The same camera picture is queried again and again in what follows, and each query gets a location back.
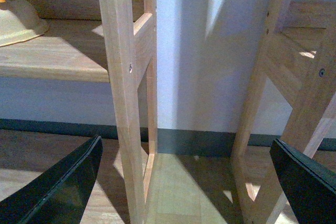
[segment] wooden post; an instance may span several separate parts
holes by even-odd
[[[144,189],[132,0],[99,0],[99,3],[130,219],[132,224],[143,224]]]
[[[244,221],[250,219],[250,209],[255,199],[253,188],[246,183],[244,175],[244,153],[253,129],[255,116],[259,108],[262,92],[266,82],[264,72],[264,59],[267,57],[270,42],[274,35],[282,30],[286,12],[291,0],[270,0],[268,12],[265,14],[265,28],[259,43],[256,63],[250,78],[247,97],[244,102],[243,112],[240,118],[234,146],[231,153],[231,164],[236,181],[240,208]]]
[[[157,117],[157,60],[156,60],[156,0],[144,0],[145,13],[151,13],[154,20],[154,36],[153,36],[153,56],[148,65],[146,72],[147,81],[147,104],[148,104],[148,136],[149,136],[149,152],[155,154],[157,152],[158,139],[158,117]]]
[[[335,77],[336,25],[333,24],[326,31],[281,137],[309,157],[318,149],[336,116]],[[275,223],[286,202],[272,166],[251,208],[253,223]]]

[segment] black object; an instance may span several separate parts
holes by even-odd
[[[95,184],[101,137],[86,141],[0,202],[0,223],[79,223]]]
[[[281,140],[271,158],[299,223],[336,223],[336,174]]]

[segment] screw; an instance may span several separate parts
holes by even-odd
[[[321,68],[321,70],[319,71],[319,76],[323,77],[326,75],[326,70],[324,68]]]

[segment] wooden shelving unit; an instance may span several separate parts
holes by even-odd
[[[144,13],[135,23],[132,0],[99,3],[102,26],[94,20],[50,20],[45,36],[0,48],[0,76],[111,83],[130,220],[143,224],[149,212],[152,169],[159,159],[156,0],[144,0]],[[59,18],[50,7],[39,8],[44,17]],[[71,8],[64,14],[67,18],[72,17]],[[230,158],[245,223],[274,223],[286,203],[272,166],[257,195],[246,182],[244,154],[266,78],[293,108],[281,139],[308,156],[314,155],[336,117],[336,11],[330,10],[334,9],[329,3],[270,1]],[[149,119],[144,175],[138,108],[143,78]]]
[[[0,76],[111,84],[130,221],[143,224],[157,150],[156,0],[29,1],[40,17],[51,18],[50,30],[0,48]],[[149,157],[143,175],[138,87],[144,78]]]
[[[281,140],[312,157],[336,117],[336,9],[332,3],[270,0],[231,156],[245,223],[275,223],[287,199],[274,167],[257,195],[245,151],[268,77],[292,106]]]

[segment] wooden frame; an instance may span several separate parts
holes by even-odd
[[[293,108],[281,139],[306,155],[314,155],[336,116],[336,24],[332,18],[335,12],[329,10],[323,15],[318,8],[321,3],[301,4],[303,11],[295,12],[298,5],[291,4],[291,0],[270,0],[236,134],[231,164],[245,223],[275,223],[287,202],[273,166],[257,196],[245,178],[244,153],[266,77]],[[322,10],[326,10],[330,4],[323,6]],[[320,28],[327,28],[322,31],[321,40],[320,35],[316,36]],[[320,45],[317,53],[306,49],[312,41]]]
[[[133,24],[132,0],[99,0],[108,73],[132,224],[146,219],[145,201],[157,150],[156,0],[144,0],[145,13]],[[139,54],[135,48],[141,46]],[[149,158],[141,166],[138,86],[146,76]]]

